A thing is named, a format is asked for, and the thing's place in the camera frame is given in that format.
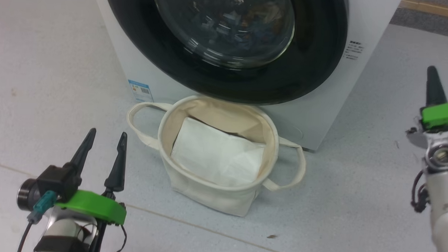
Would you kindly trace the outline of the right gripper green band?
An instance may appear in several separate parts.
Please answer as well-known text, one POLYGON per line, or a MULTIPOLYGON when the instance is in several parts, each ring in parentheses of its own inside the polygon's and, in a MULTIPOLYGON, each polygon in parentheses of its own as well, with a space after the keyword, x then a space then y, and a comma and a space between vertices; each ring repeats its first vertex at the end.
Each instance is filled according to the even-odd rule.
POLYGON ((427 67, 426 107, 414 119, 416 126, 406 131, 410 143, 428 148, 431 141, 448 133, 448 100, 435 66, 427 67))

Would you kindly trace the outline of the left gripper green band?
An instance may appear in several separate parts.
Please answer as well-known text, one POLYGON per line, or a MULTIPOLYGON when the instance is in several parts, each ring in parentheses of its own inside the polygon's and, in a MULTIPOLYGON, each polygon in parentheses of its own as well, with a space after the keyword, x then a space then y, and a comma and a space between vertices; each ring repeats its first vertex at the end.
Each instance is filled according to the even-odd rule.
MULTIPOLYGON (((76 175, 81 175, 87 155, 92 149, 96 128, 88 131, 83 142, 71 159, 76 175)), ((84 235, 85 226, 93 227, 87 235, 94 236, 98 221, 123 226, 127 217, 126 208, 115 200, 115 192, 125 188, 127 156, 127 133, 123 132, 117 145, 117 156, 112 170, 105 180, 104 196, 87 190, 78 190, 68 200, 63 201, 55 191, 47 191, 45 198, 55 207, 47 222, 45 234, 84 235)))

